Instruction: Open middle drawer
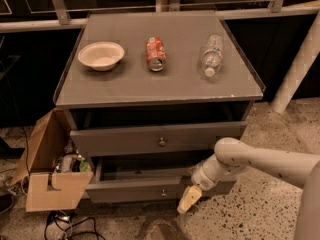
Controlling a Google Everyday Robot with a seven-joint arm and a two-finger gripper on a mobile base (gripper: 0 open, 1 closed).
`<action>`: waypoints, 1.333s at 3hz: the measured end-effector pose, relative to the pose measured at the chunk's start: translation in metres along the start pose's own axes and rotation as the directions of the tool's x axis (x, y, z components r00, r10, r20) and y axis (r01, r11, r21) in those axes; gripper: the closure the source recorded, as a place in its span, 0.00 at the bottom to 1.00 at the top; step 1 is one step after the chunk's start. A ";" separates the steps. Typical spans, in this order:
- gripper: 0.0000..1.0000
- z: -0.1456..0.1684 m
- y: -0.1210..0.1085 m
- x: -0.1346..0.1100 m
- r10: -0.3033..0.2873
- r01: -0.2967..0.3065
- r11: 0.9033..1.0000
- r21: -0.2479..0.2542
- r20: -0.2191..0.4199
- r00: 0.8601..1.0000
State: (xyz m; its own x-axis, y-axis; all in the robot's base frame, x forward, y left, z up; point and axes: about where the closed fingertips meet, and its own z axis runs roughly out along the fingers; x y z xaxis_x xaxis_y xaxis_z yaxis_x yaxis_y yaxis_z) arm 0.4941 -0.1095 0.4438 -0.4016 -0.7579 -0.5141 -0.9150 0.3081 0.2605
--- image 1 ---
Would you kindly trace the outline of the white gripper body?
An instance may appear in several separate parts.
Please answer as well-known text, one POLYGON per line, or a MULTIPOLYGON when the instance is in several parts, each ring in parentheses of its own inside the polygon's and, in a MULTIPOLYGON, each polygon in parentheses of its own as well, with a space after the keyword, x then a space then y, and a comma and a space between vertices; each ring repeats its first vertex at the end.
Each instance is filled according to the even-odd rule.
POLYGON ((218 183, 223 168, 218 160, 204 160, 198 163, 191 175, 191 182, 202 191, 209 191, 218 183))

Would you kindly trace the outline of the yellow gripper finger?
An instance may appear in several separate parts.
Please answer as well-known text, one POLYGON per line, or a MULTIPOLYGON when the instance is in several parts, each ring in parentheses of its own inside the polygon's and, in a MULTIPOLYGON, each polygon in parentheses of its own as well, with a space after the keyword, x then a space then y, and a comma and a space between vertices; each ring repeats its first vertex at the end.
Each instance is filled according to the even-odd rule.
POLYGON ((180 214, 185 214, 201 197, 202 190, 198 186, 188 186, 179 201, 177 211, 180 214))

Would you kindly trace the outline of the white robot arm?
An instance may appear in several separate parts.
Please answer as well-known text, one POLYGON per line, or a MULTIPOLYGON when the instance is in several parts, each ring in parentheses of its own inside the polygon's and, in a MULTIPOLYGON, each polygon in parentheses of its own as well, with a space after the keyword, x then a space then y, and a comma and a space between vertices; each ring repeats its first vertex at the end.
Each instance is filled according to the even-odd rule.
POLYGON ((294 240, 320 240, 320 155, 263 149, 226 137, 218 140, 214 154, 198 163, 177 211, 186 213, 204 191, 226 176, 250 166, 303 190, 294 240))

